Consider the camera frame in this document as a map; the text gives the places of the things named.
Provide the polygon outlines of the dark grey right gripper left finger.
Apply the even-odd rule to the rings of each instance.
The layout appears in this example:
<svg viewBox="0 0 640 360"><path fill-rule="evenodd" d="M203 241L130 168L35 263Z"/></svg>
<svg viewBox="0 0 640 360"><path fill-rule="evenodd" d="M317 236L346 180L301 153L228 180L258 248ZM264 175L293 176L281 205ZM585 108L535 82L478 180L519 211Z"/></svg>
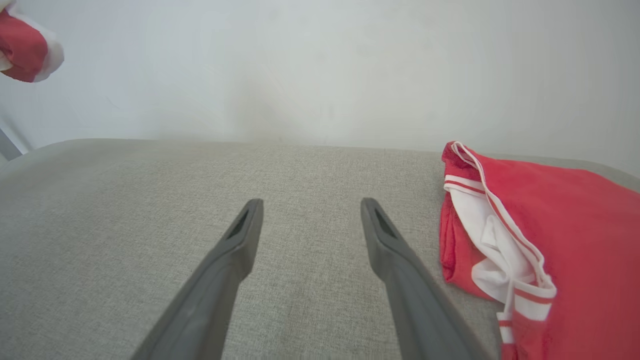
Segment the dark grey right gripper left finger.
<svg viewBox="0 0 640 360"><path fill-rule="evenodd" d="M252 272L264 203L244 205L144 338L134 360L219 360L241 282Z"/></svg>

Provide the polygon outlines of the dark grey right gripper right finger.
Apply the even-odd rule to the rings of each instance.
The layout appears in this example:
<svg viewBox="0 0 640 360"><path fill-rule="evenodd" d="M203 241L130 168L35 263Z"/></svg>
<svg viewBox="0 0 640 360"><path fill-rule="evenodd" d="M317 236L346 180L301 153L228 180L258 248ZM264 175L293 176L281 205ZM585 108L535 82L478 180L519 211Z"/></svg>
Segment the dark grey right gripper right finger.
<svg viewBox="0 0 640 360"><path fill-rule="evenodd" d="M405 360L486 360L461 314L410 248L380 203L361 200L371 269L384 283Z"/></svg>

